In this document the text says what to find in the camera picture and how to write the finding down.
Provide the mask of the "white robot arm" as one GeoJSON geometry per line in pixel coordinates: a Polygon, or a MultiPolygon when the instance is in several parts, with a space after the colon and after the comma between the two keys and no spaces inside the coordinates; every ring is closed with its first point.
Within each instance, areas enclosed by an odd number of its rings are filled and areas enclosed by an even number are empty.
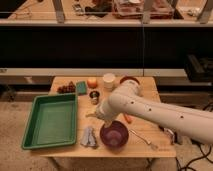
{"type": "Polygon", "coordinates": [[[151,101],[141,97],[139,91],[137,81],[123,81],[88,117],[103,120],[109,126],[119,114],[126,113],[213,145],[212,112],[151,101]]]}

